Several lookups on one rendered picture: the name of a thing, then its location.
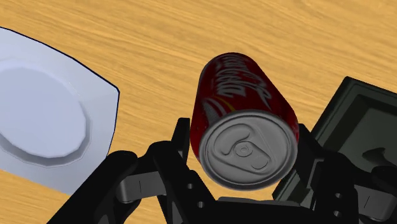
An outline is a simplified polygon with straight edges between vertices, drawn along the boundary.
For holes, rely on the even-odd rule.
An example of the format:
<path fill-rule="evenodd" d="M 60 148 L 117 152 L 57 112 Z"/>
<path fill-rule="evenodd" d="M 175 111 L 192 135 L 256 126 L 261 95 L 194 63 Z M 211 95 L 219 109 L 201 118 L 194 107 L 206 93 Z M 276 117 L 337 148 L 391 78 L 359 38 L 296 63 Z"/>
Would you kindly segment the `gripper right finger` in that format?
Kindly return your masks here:
<path fill-rule="evenodd" d="M 397 224 L 397 167 L 356 167 L 345 155 L 323 149 L 299 125 L 295 169 L 314 192 L 317 224 Z"/>

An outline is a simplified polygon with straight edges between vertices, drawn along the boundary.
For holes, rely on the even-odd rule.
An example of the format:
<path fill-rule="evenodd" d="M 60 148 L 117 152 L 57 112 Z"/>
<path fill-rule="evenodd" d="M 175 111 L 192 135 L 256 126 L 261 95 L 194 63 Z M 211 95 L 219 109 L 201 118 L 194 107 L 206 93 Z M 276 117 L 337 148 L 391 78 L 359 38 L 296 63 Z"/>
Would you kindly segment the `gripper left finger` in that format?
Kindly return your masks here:
<path fill-rule="evenodd" d="M 109 154 L 47 224 L 125 224 L 141 200 L 156 196 L 167 224 L 216 224 L 216 202 L 188 168 L 190 121 L 179 118 L 170 141 Z"/>

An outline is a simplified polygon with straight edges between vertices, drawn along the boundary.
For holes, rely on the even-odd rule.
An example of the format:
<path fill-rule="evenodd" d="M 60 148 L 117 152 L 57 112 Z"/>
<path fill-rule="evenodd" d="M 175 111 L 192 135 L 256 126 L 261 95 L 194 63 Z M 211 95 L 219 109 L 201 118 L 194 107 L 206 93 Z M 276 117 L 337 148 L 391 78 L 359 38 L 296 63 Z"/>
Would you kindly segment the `red soda can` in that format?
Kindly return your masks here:
<path fill-rule="evenodd" d="M 233 190 L 257 190 L 285 177 L 298 154 L 298 120 L 259 65 L 223 53 L 203 68 L 190 129 L 205 173 Z"/>

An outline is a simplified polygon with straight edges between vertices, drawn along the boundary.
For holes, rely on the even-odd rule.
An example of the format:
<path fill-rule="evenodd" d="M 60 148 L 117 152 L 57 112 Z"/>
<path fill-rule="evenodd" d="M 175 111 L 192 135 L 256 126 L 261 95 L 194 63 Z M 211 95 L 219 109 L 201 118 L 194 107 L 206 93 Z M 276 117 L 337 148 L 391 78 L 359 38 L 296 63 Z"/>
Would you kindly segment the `dark green square tray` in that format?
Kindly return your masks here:
<path fill-rule="evenodd" d="M 310 133 L 323 149 L 345 155 L 363 171 L 397 167 L 397 94 L 346 77 Z M 294 166 L 272 195 L 310 207 L 313 194 Z"/>

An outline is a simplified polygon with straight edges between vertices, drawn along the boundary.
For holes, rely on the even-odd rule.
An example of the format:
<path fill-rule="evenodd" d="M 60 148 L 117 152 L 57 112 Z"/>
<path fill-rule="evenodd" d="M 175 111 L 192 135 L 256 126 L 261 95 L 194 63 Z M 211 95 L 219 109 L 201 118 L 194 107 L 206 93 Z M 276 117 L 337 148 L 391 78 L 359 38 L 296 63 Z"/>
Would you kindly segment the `white plate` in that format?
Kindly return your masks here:
<path fill-rule="evenodd" d="M 76 59 L 0 27 L 0 169 L 74 193 L 109 152 L 119 95 Z"/>

